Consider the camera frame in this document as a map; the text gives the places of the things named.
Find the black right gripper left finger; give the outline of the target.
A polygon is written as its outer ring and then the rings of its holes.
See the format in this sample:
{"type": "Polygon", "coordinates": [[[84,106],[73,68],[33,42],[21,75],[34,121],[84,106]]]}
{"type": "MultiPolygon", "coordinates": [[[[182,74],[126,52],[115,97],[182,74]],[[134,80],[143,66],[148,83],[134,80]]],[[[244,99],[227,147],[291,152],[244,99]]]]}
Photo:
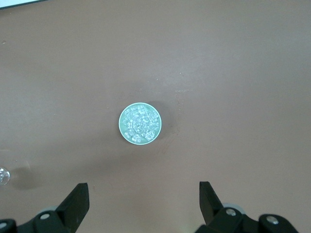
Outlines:
{"type": "Polygon", "coordinates": [[[2,233],[74,233],[89,211],[87,183],[79,183],[55,210],[43,211],[28,222],[17,225],[14,219],[2,219],[2,233]]]}

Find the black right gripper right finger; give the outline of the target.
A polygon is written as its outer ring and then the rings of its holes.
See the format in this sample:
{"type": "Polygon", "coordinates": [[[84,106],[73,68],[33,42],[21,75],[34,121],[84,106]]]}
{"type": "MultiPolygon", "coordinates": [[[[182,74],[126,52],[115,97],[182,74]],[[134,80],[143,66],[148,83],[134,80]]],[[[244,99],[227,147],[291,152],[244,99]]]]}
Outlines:
{"type": "Polygon", "coordinates": [[[284,217],[263,214],[253,220],[235,207],[225,207],[210,182],[199,183],[199,204],[205,224],[197,233],[296,233],[284,217]]]}

